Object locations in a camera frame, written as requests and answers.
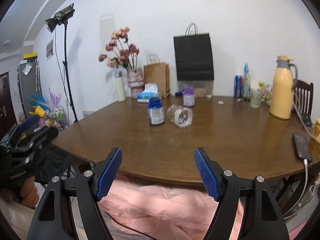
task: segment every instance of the human hand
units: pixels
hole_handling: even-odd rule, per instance
[[[39,196],[34,182],[35,176],[32,176],[23,182],[22,187],[20,189],[20,195],[22,197],[21,205],[29,208],[34,208],[39,201]],[[0,190],[0,195],[8,203],[12,202],[13,200],[13,192],[6,188],[2,188]]]

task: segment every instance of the brown door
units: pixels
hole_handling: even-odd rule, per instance
[[[10,95],[9,72],[7,72],[0,75],[0,139],[16,122]]]

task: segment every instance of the black tripod pole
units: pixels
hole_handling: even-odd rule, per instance
[[[63,62],[63,65],[64,65],[64,68],[66,71],[67,85],[68,85],[69,98],[70,98],[70,106],[72,108],[73,114],[75,115],[75,122],[78,122],[78,118],[76,115],[76,110],[75,110],[75,106],[73,104],[73,99],[72,99],[72,94],[71,94],[69,72],[68,72],[68,62],[67,62],[67,25],[68,25],[68,21],[65,20],[63,22],[63,24],[64,24],[64,62]]]

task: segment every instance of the bottle label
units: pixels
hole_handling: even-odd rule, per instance
[[[184,106],[194,106],[195,105],[195,96],[183,96],[183,105]]]
[[[164,122],[164,107],[148,109],[151,124],[162,124]]]

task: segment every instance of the purple bottle cap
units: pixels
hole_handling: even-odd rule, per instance
[[[184,91],[183,91],[183,94],[184,95],[193,95],[194,92],[193,92],[193,88],[185,88]]]

